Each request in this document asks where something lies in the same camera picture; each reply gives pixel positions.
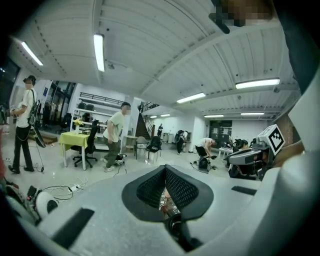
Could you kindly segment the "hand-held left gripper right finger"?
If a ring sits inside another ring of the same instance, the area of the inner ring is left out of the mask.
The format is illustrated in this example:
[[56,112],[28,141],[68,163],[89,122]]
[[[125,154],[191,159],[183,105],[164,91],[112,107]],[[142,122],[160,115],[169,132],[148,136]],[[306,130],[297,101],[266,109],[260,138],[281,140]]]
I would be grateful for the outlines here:
[[280,251],[275,189],[279,169],[263,181],[215,177],[166,166],[166,185],[195,192],[181,209],[180,240],[165,246],[168,256],[275,256]]

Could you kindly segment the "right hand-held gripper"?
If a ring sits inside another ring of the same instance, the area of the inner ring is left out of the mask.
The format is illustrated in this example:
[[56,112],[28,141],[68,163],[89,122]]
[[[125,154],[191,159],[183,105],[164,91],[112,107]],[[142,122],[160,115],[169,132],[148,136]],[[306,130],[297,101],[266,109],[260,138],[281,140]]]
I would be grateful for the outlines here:
[[274,165],[276,155],[285,144],[277,124],[268,126],[252,141],[251,148],[231,153],[226,160],[232,165],[252,165],[257,177],[263,180],[266,172]]

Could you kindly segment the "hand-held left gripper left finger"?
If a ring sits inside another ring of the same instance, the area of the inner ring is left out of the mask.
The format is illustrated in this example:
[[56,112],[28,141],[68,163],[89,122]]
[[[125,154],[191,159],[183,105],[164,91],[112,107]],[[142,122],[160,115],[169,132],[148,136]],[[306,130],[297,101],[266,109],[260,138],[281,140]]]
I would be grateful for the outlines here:
[[148,167],[106,178],[89,185],[70,201],[50,213],[38,226],[53,239],[80,209],[92,216],[69,247],[78,256],[178,256],[180,246],[165,228],[164,216],[137,197],[137,190],[124,188],[149,175]]

